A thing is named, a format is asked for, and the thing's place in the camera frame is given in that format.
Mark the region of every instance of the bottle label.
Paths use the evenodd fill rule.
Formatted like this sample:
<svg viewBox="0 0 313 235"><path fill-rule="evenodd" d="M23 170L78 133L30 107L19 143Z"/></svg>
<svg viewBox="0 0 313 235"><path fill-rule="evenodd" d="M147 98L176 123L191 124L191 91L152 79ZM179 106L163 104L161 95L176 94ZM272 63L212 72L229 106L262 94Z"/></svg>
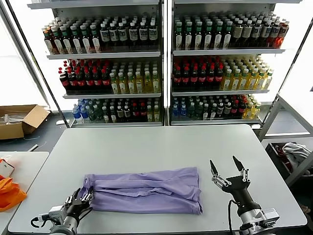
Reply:
<svg viewBox="0 0 313 235"><path fill-rule="evenodd" d="M182 36L181 35L177 35L176 36L176 50L180 50L181 49L181 40L182 40Z"/></svg>
<svg viewBox="0 0 313 235"><path fill-rule="evenodd" d="M69 39L63 39L63 42L67 49L68 54L73 54L72 46L70 45Z"/></svg>
<svg viewBox="0 0 313 235"><path fill-rule="evenodd" d="M112 89L114 94L118 94L118 88L116 83L112 83Z"/></svg>
<svg viewBox="0 0 313 235"><path fill-rule="evenodd" d="M137 29L130 29L129 30L129 37L132 41L138 40L138 30Z"/></svg>
<svg viewBox="0 0 313 235"><path fill-rule="evenodd" d="M211 34L206 35L205 40L204 40L204 49L205 50L209 50L210 43L211 43L211 38L212 38Z"/></svg>
<svg viewBox="0 0 313 235"><path fill-rule="evenodd" d="M160 115L159 114L155 114L155 121L160 121Z"/></svg>
<svg viewBox="0 0 313 235"><path fill-rule="evenodd" d="M190 50L191 39L192 39L192 36L191 36L191 35L187 35L187 36L186 36L185 50Z"/></svg>
<svg viewBox="0 0 313 235"><path fill-rule="evenodd" d="M223 49L226 49L229 47L229 41L230 41L230 34L226 34L224 38L224 43L223 43Z"/></svg>
<svg viewBox="0 0 313 235"><path fill-rule="evenodd" d="M130 94L134 94L135 93L134 83L133 82L129 82L128 86L129 86L129 93Z"/></svg>
<svg viewBox="0 0 313 235"><path fill-rule="evenodd" d="M99 39L93 38L92 41L93 41L94 49L96 50L97 53L100 53L101 49L100 49Z"/></svg>
<svg viewBox="0 0 313 235"><path fill-rule="evenodd" d="M77 38L74 38L73 42L74 42L77 53L78 54L83 53L82 47L80 46L80 43L79 43L79 40Z"/></svg>
<svg viewBox="0 0 313 235"><path fill-rule="evenodd" d="M158 93L158 81L153 82L153 90L154 90L154 93Z"/></svg>
<svg viewBox="0 0 313 235"><path fill-rule="evenodd" d="M249 38L251 35L252 27L244 27L243 33L241 34L241 37L243 38Z"/></svg>
<svg viewBox="0 0 313 235"><path fill-rule="evenodd" d="M119 87L120 87L120 89L121 89L121 93L122 93L122 94L125 94L125 93L126 93L125 84L124 84L124 83L120 83L120 84L119 84Z"/></svg>
<svg viewBox="0 0 313 235"><path fill-rule="evenodd" d="M125 29L119 29L118 30L118 36L119 36L119 40L127 41L127 33L126 33Z"/></svg>
<svg viewBox="0 0 313 235"><path fill-rule="evenodd" d="M143 41L148 40L148 29L146 28L139 29L139 37L140 37L140 40L143 40Z"/></svg>
<svg viewBox="0 0 313 235"><path fill-rule="evenodd" d="M221 44L221 34L217 34L215 36L215 41L214 41L214 49L218 49L220 47L220 44Z"/></svg>
<svg viewBox="0 0 313 235"><path fill-rule="evenodd" d="M117 30L110 30L110 38L112 42L117 42L118 41L118 35L117 35Z"/></svg>
<svg viewBox="0 0 313 235"><path fill-rule="evenodd" d="M45 40L45 44L46 44L46 46L47 46L49 52L52 53L52 52L53 52L53 46L52 46L52 44L51 44L51 41Z"/></svg>
<svg viewBox="0 0 313 235"><path fill-rule="evenodd" d="M238 79L235 79L234 82L233 82L233 85L231 86L231 90L236 90L237 89L237 86L238 86L238 82L239 80Z"/></svg>
<svg viewBox="0 0 313 235"><path fill-rule="evenodd" d="M156 28L149 28L149 39L151 41L157 40L157 29Z"/></svg>
<svg viewBox="0 0 313 235"><path fill-rule="evenodd" d="M200 45L201 45L201 35L196 35L195 39L195 50L200 50Z"/></svg>
<svg viewBox="0 0 313 235"><path fill-rule="evenodd" d="M142 93L142 85L141 85L141 83L136 83L136 86L137 86L138 94L141 94Z"/></svg>
<svg viewBox="0 0 313 235"><path fill-rule="evenodd" d="M109 122L110 122L108 115L104 115L103 118L104 118L104 121L105 121L106 123L109 123Z"/></svg>
<svg viewBox="0 0 313 235"><path fill-rule="evenodd" d="M109 30L100 30L101 40L105 43L110 41Z"/></svg>
<svg viewBox="0 0 313 235"><path fill-rule="evenodd" d="M246 85L246 79L242 79L239 85L239 90L244 90Z"/></svg>
<svg viewBox="0 0 313 235"><path fill-rule="evenodd" d="M61 41L60 41L59 39L56 39L56 40L54 40L54 42L55 42L55 45L56 45L57 48L58 48L59 53L60 53L60 54L64 54L64 49L63 49L63 47L62 47Z"/></svg>

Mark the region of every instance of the table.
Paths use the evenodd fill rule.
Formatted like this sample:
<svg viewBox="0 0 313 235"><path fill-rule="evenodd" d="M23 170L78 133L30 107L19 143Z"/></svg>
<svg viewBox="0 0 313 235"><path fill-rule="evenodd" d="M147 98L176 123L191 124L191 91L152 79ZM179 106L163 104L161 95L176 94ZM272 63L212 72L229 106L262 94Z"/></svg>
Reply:
<svg viewBox="0 0 313 235"><path fill-rule="evenodd" d="M11 177L14 183L18 183L20 188L27 192L36 178L41 167L45 163L48 152L0 152L0 158L10 156L8 160L15 167ZM6 233L7 225L19 206L0 212L0 234Z"/></svg>
<svg viewBox="0 0 313 235"><path fill-rule="evenodd" d="M302 102L299 102L297 97L301 97ZM313 113L309 105L309 101L313 100L313 92L301 94L278 93L277 101L265 121L262 130L259 133L259 140L263 139L279 139L279 138L304 138L313 137ZM267 134L270 126L274 122L279 111L285 108L293 117L307 130L304 133L279 133ZM286 179L286 184L290 187L299 179L303 173L313 165L313 153L311 153L293 173Z"/></svg>
<svg viewBox="0 0 313 235"><path fill-rule="evenodd" d="M50 226L31 227L29 221L61 205L85 174L136 173L196 166L202 215L131 214L92 211L78 227L79 234L156 234L228 230L227 204L231 195L212 181L209 160L222 176L239 175L235 155L250 168L252 198L262 208L276 208L277 227L302 226L303 212L248 125L116 127L67 129L50 153L9 224L14 234L47 234ZM242 224L232 210L234 229Z"/></svg>

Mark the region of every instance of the folded shirt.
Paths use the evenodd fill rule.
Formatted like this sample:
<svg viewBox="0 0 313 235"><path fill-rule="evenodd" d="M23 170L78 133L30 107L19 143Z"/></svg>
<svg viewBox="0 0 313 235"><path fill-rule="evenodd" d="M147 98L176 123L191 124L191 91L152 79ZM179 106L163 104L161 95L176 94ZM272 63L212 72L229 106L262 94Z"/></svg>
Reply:
<svg viewBox="0 0 313 235"><path fill-rule="evenodd" d="M97 211L201 214L196 167L135 174L86 175L78 196L93 187Z"/></svg>

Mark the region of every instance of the metal shelf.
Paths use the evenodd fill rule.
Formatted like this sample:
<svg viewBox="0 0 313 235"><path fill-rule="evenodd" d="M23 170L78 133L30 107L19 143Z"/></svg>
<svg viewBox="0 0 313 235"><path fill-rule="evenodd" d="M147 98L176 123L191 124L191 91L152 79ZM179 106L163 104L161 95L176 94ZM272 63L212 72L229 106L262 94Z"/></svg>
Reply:
<svg viewBox="0 0 313 235"><path fill-rule="evenodd" d="M158 0L61 0L54 2L27 4L30 9L57 9L74 7L95 6L133 6L133 5L158 5Z"/></svg>
<svg viewBox="0 0 313 235"><path fill-rule="evenodd" d="M174 0L175 4L206 4L206 3L300 3L302 0Z"/></svg>
<svg viewBox="0 0 313 235"><path fill-rule="evenodd" d="M257 94L257 93L267 93L267 92L269 92L269 90L172 92L172 95L173 96L195 96L195 95L222 95L222 94Z"/></svg>
<svg viewBox="0 0 313 235"><path fill-rule="evenodd" d="M262 122L260 119L230 119L230 120L186 120L186 121L172 121L173 126L185 126L185 125L220 125L220 124L259 124Z"/></svg>
<svg viewBox="0 0 313 235"><path fill-rule="evenodd" d="M47 55L47 58L49 60L61 60L61 59L158 57L160 55L161 55L160 51L138 51L138 52L108 52L108 53L91 53L91 54Z"/></svg>
<svg viewBox="0 0 313 235"><path fill-rule="evenodd" d="M88 124L73 124L73 128L90 128L90 127L135 127L135 126L162 126L160 121L151 122L126 122L126 123L88 123Z"/></svg>
<svg viewBox="0 0 313 235"><path fill-rule="evenodd" d="M142 94L65 94L64 99L103 99L103 98L153 98L161 97L161 93Z"/></svg>
<svg viewBox="0 0 313 235"><path fill-rule="evenodd" d="M217 49L217 50L174 50L174 56L184 55L249 55L249 54L280 54L285 49L266 49L266 48L255 48L255 49Z"/></svg>

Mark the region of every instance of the orange bag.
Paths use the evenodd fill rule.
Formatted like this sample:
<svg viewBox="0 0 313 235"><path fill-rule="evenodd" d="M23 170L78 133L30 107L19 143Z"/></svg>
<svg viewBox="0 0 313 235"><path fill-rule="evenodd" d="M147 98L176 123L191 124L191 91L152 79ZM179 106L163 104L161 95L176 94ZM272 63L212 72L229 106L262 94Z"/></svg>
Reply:
<svg viewBox="0 0 313 235"><path fill-rule="evenodd" d="M26 198L26 193L20 190L12 178L0 180L0 212L8 210Z"/></svg>

